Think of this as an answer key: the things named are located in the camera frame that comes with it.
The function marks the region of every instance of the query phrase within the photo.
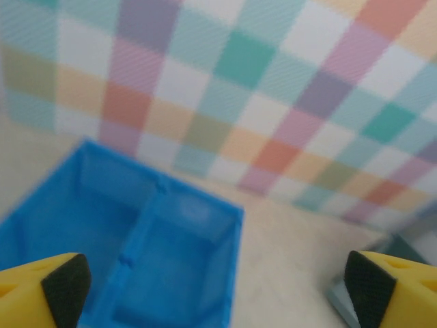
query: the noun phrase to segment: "orange square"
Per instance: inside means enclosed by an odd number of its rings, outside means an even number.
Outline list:
[[[356,20],[388,39],[394,39],[427,0],[369,0]]]
[[[364,198],[370,191],[375,189],[382,180],[382,178],[374,176],[373,174],[359,172],[342,186],[340,192],[357,198]]]
[[[393,198],[387,205],[395,210],[411,212],[429,201],[431,195],[416,189],[406,189],[397,197]]]
[[[147,94],[108,82],[103,118],[141,130],[152,99]]]
[[[428,1],[396,43],[426,59],[437,54],[437,1]]]
[[[255,159],[253,166],[270,172],[282,173],[299,152],[299,148],[270,140]]]
[[[161,137],[182,140],[194,113],[172,102],[155,98],[150,105],[145,130]]]
[[[229,159],[251,163],[262,151],[267,137],[245,128],[235,127],[227,136],[220,153]]]
[[[350,18],[355,18],[355,16],[360,12],[361,8],[367,2],[367,0],[317,0],[320,3],[324,3],[334,10],[346,14]]]
[[[288,178],[313,182],[332,161],[326,157],[301,152],[285,169]]]
[[[102,112],[106,82],[68,66],[57,68],[56,102],[93,116]]]
[[[387,202],[399,195],[405,188],[406,187],[402,184],[385,180],[374,190],[370,191],[370,193],[365,197],[365,200],[375,204],[385,205]]]

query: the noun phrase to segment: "blue plastic bin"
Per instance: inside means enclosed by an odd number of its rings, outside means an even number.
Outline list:
[[[80,324],[229,325],[243,211],[92,141],[82,143],[0,226],[0,270],[87,256]]]

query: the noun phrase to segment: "pink square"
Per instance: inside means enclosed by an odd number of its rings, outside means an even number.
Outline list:
[[[302,148],[313,137],[323,122],[320,118],[292,109],[279,125],[273,138]]]
[[[378,60],[389,40],[355,22],[324,62],[325,70],[356,83]]]
[[[146,94],[153,93],[164,57],[143,46],[116,38],[109,78]]]
[[[141,133],[138,130],[103,120],[100,125],[99,140],[116,150],[129,155],[135,155]]]
[[[376,210],[381,206],[370,202],[362,201],[352,207],[345,215],[344,218],[353,222],[364,222],[370,218]]]
[[[279,178],[278,174],[251,167],[238,186],[266,195],[277,178]]]
[[[403,185],[411,185],[420,179],[426,173],[431,171],[434,165],[418,158],[410,159],[395,171],[389,180],[401,183]]]

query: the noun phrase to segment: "pastel checkered pattern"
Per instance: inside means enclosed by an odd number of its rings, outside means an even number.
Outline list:
[[[1,0],[9,115],[391,229],[437,192],[437,0]]]

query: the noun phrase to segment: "beige floor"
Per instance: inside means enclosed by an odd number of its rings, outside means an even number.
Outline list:
[[[9,122],[0,115],[0,213],[4,213],[77,142]],[[351,249],[381,235],[238,191],[172,174],[246,210],[234,306],[235,328],[344,327],[322,291]]]

